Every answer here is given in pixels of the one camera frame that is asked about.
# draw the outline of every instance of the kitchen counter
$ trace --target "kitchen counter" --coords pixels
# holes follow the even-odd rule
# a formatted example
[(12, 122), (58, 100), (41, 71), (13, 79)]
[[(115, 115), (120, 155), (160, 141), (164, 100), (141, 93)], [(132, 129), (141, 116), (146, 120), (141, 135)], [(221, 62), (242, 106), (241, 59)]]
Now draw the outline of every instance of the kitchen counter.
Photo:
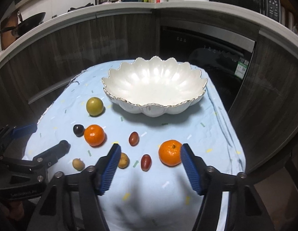
[(242, 18), (260, 26), (259, 34), (277, 43), (298, 59), (298, 36), (280, 23), (238, 6), (217, 2), (189, 2), (176, 1), (167, 3), (116, 3), (95, 5), (71, 11), (53, 18), (35, 27), (11, 44), (0, 56), (0, 68), (22, 49), (33, 44), (38, 39), (61, 28), (77, 24), (82, 21), (121, 14), (152, 13), (154, 10), (189, 8), (214, 11)]
[(248, 9), (186, 1), (86, 7), (20, 37), (0, 55), (0, 127), (37, 122), (71, 77), (89, 67), (159, 55), (163, 27), (206, 34), (253, 52), (228, 111), (244, 150), (246, 172), (296, 135), (298, 37)]

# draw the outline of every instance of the light blue tablecloth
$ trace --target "light blue tablecloth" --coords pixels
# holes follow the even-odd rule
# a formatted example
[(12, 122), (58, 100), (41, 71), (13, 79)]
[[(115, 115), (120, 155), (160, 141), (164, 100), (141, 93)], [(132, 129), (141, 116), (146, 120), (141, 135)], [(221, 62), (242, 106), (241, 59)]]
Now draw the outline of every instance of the light blue tablecloth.
[[(169, 168), (161, 163), (159, 145), (170, 139), (188, 143), (207, 165), (223, 173), (237, 174), (245, 170), (240, 142), (204, 70), (202, 77), (208, 78), (205, 96), (179, 115), (150, 118), (127, 113), (112, 104), (104, 94), (101, 79), (108, 76), (110, 68), (118, 68), (121, 62), (103, 63), (83, 71), (44, 113), (38, 130), (28, 141), (24, 159), (32, 160), (60, 140), (67, 140), (71, 144), (70, 152), (48, 170), (51, 180), (57, 171), (66, 175), (77, 173), (72, 167), (74, 158), (81, 158), (86, 166), (95, 165), (113, 143), (119, 143), (122, 152), (129, 156), (130, 165), (124, 170), (117, 169), (110, 190), (99, 197), (110, 230), (192, 230), (203, 197), (192, 190), (182, 164)], [(93, 96), (101, 98), (106, 109), (96, 118), (90, 117), (86, 111), (86, 102)], [(106, 143), (99, 148), (90, 147), (83, 137), (74, 135), (75, 124), (100, 125), (107, 135)], [(133, 131), (140, 135), (136, 147), (128, 143)], [(152, 158), (148, 172), (143, 172), (137, 164), (144, 154)], [(224, 230), (227, 203), (228, 193), (224, 193), (220, 231)]]

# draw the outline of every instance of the white countertop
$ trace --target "white countertop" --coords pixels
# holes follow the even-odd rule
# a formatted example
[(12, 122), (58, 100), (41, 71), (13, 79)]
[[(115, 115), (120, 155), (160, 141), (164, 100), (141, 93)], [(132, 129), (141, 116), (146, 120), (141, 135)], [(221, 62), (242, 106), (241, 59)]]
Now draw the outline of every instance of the white countertop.
[(17, 39), (6, 50), (3, 51), (3, 53), (0, 55), (0, 68), (10, 58), (15, 56), (33, 42), (61, 28), (104, 16), (151, 13), (154, 9), (163, 8), (193, 8), (200, 10), (211, 10), (243, 18), (259, 25), (259, 33), (261, 35), (264, 35), (265, 37), (281, 45), (284, 49), (289, 51), (298, 59), (298, 36), (280, 23), (252, 10), (217, 2), (175, 1), (157, 4), (123, 2), (96, 5), (74, 10), (42, 23)]

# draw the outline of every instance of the pan handle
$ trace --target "pan handle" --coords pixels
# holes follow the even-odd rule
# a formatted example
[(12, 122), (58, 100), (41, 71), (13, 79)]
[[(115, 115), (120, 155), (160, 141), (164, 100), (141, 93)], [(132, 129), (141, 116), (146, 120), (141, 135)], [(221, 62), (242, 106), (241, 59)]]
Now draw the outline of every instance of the pan handle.
[(17, 26), (12, 26), (12, 27), (6, 27), (6, 28), (3, 28), (2, 30), (0, 30), (0, 33), (4, 33), (4, 32), (7, 32), (7, 31), (10, 31), (10, 30), (13, 30), (15, 29)]
[(22, 18), (22, 15), (21, 15), (21, 12), (18, 11), (18, 18), (20, 19), (20, 22), (23, 21), (23, 18)]

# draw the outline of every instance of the mandarin orange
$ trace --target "mandarin orange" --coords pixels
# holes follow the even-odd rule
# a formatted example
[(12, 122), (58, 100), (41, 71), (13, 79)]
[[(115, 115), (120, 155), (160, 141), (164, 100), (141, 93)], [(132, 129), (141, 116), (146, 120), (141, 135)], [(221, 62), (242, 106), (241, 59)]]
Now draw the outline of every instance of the mandarin orange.
[(90, 146), (99, 146), (105, 140), (105, 132), (99, 125), (90, 125), (85, 129), (84, 137)]
[(180, 164), (181, 146), (182, 144), (176, 140), (163, 142), (159, 148), (159, 157), (161, 162), (168, 166), (176, 166)]

